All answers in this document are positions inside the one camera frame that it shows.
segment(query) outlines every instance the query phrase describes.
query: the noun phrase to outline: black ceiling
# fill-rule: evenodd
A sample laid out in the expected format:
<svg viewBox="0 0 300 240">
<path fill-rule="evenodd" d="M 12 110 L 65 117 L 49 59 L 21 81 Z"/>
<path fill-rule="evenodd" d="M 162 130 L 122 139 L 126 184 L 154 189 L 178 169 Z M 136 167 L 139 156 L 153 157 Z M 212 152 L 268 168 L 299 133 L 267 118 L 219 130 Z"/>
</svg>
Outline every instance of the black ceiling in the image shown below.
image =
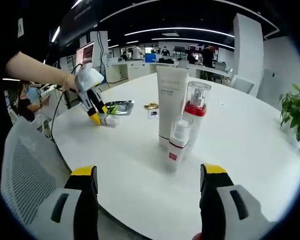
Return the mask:
<svg viewBox="0 0 300 240">
<path fill-rule="evenodd" d="M 30 56 L 43 61 L 50 52 L 49 41 L 56 28 L 60 25 L 63 16 L 71 9 L 76 0 L 37 1 L 23 0 L 22 15 L 24 18 L 25 35 L 22 39 L 22 51 Z M 147 33 L 139 33 L 130 36 L 124 34 L 142 31 L 146 29 L 188 27 L 202 28 L 223 33 L 233 34 L 233 19 L 237 13 L 243 14 L 261 23 L 263 35 L 276 28 L 262 20 L 258 16 L 215 0 L 158 0 L 147 4 L 137 5 L 144 0 L 103 0 L 101 19 L 129 6 L 134 7 L 110 17 L 98 25 L 101 31 L 108 31 L 110 45 L 124 46 L 126 42 L 136 41 L 150 43 L 152 38 L 164 38 L 162 33 L 178 33 L 180 38 L 208 40 L 233 46 L 230 37 L 193 30 L 165 30 Z M 231 0 L 259 14 L 274 23 L 280 32 L 273 36 L 282 36 L 286 33 L 282 27 L 282 21 L 272 9 L 268 1 L 258 0 Z M 63 54 L 74 54 L 79 47 L 75 41 Z M 57 54 L 50 56 L 50 64 L 57 58 Z"/>
</svg>

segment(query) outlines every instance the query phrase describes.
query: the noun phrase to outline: chair backrest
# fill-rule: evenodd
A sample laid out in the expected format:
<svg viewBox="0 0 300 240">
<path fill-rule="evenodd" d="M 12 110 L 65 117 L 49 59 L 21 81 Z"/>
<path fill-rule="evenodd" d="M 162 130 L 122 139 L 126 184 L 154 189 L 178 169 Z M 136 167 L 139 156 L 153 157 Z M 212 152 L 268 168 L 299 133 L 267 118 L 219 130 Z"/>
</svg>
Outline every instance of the chair backrest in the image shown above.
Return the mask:
<svg viewBox="0 0 300 240">
<path fill-rule="evenodd" d="M 186 69 L 188 67 L 188 64 L 189 62 L 187 60 L 182 59 L 178 64 L 178 68 Z"/>
<path fill-rule="evenodd" d="M 15 218 L 30 225 L 40 204 L 64 187 L 70 174 L 57 146 L 20 117 L 5 142 L 1 181 L 2 197 Z"/>
<path fill-rule="evenodd" d="M 237 89 L 239 91 L 249 94 L 254 86 L 254 83 L 251 83 L 249 80 L 246 80 L 238 75 L 234 75 L 229 87 Z"/>
<path fill-rule="evenodd" d="M 224 62 L 216 62 L 215 63 L 215 69 L 217 70 L 221 70 L 221 71 L 225 71 L 225 68 L 226 68 L 226 64 Z"/>
</svg>

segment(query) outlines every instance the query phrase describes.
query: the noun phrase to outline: white round table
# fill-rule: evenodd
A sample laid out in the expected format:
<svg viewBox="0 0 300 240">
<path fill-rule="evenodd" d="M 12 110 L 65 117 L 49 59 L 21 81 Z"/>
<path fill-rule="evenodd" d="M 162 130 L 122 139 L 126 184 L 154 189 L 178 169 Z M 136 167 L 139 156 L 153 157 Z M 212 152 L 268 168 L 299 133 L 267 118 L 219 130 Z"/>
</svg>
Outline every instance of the white round table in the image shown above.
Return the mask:
<svg viewBox="0 0 300 240">
<path fill-rule="evenodd" d="M 203 81 L 189 78 L 189 81 Z M 60 115 L 54 138 L 69 167 L 96 165 L 100 205 L 136 232 L 154 240 L 190 240 L 201 230 L 200 164 L 228 171 L 270 221 L 286 211 L 300 185 L 300 153 L 279 128 L 279 111 L 230 87 L 212 85 L 207 114 L 192 156 L 166 173 L 158 119 L 143 105 L 158 101 L 151 74 L 104 93 L 106 102 L 135 100 L 130 116 L 111 129 L 96 126 L 80 105 Z"/>
</svg>

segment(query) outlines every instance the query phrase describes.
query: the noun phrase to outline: curved ceiling light strip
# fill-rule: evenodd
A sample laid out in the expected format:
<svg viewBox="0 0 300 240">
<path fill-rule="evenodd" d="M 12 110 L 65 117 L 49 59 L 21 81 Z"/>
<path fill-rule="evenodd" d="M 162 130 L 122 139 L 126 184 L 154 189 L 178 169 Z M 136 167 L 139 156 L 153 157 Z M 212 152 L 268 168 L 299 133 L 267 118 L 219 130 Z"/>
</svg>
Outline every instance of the curved ceiling light strip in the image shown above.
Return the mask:
<svg viewBox="0 0 300 240">
<path fill-rule="evenodd" d="M 196 28 L 193 28 L 193 27 L 191 27 L 191 28 L 190 27 L 188 27 L 188 28 L 187 27 L 180 27 L 180 28 L 179 27 L 177 27 L 177 28 L 176 27 L 174 27 L 174 28 L 173 27 L 171 27 L 171 28 L 170 27 L 163 27 L 163 28 L 160 28 L 160 29 L 159 28 L 157 28 L 157 29 L 154 28 L 154 29 L 147 29 L 147 30 L 142 30 L 142 31 L 131 32 L 129 34 L 125 34 L 124 36 L 139 34 L 139 33 L 142 33 L 142 32 L 145 33 L 145 32 L 151 32 L 151 31 L 159 31 L 159 30 L 195 30 L 195 31 L 197 30 L 197 31 L 205 31 L 205 32 L 209 32 L 209 33 L 211 32 L 211 33 L 214 33 L 214 34 L 221 34 L 221 35 L 225 35 L 225 36 L 234 38 L 233 35 L 227 34 L 227 33 L 224 33 L 224 32 L 220 32 L 220 31 L 218 32 L 218 31 L 203 29 L 203 28 L 202 29 L 201 28 L 196 29 Z"/>
<path fill-rule="evenodd" d="M 125 10 L 131 9 L 131 8 L 135 8 L 135 7 L 143 5 L 143 4 L 149 4 L 149 3 L 152 3 L 152 2 L 156 2 L 156 1 L 160 1 L 160 0 L 147 0 L 147 1 L 143 1 L 143 2 L 140 2 L 140 3 L 134 4 L 134 5 L 128 6 L 126 8 L 118 10 L 115 13 L 112 13 L 111 15 L 108 15 L 107 17 L 103 18 L 102 20 L 100 20 L 100 23 L 103 22 L 103 21 L 105 21 L 106 19 L 109 19 L 109 18 L 113 17 L 116 14 L 119 14 L 119 13 L 125 11 Z"/>
<path fill-rule="evenodd" d="M 280 31 L 280 29 L 279 29 L 276 25 L 274 25 L 272 22 L 270 22 L 268 19 L 266 19 L 265 17 L 261 16 L 260 14 L 254 12 L 254 11 L 252 11 L 252 10 L 250 10 L 250 9 L 248 9 L 248 8 L 246 8 L 246 7 L 244 7 L 244 6 L 241 6 L 241 5 L 239 5 L 239 4 L 235 4 L 235 3 L 231 2 L 231 1 L 226 1 L 226 0 L 214 0 L 214 1 L 216 1 L 216 2 L 219 1 L 220 3 L 222 2 L 222 3 L 225 3 L 225 4 L 229 4 L 229 5 L 232 5 L 232 6 L 236 6 L 237 8 L 239 7 L 240 9 L 246 10 L 246 11 L 248 11 L 248 12 L 250 12 L 250 13 L 256 15 L 257 17 L 261 18 L 262 20 L 266 21 L 268 24 L 272 25 L 274 28 L 276 28 L 276 30 L 274 30 L 274 31 L 268 33 L 267 35 L 265 35 L 265 36 L 264 36 L 265 39 L 266 39 L 267 37 L 269 37 L 269 36 L 271 36 L 271 35 L 273 35 L 273 34 L 275 34 L 275 33 L 278 33 L 278 32 Z"/>
<path fill-rule="evenodd" d="M 234 47 L 232 47 L 232 46 L 224 45 L 224 44 L 221 44 L 221 43 L 218 44 L 217 42 L 213 42 L 213 41 L 210 42 L 210 41 L 199 40 L 199 39 L 190 39 L 190 38 L 187 39 L 187 38 L 178 38 L 178 37 L 177 38 L 176 37 L 174 37 L 174 38 L 173 37 L 171 37 L 171 38 L 170 37 L 163 37 L 163 38 L 160 38 L 160 39 L 159 38 L 157 38 L 157 39 L 154 38 L 152 40 L 186 40 L 186 41 L 198 41 L 198 42 L 202 41 L 202 42 L 205 42 L 205 43 L 217 44 L 217 45 L 220 45 L 220 46 L 223 46 L 223 47 L 225 46 L 225 47 L 228 47 L 230 49 L 234 49 Z"/>
</svg>

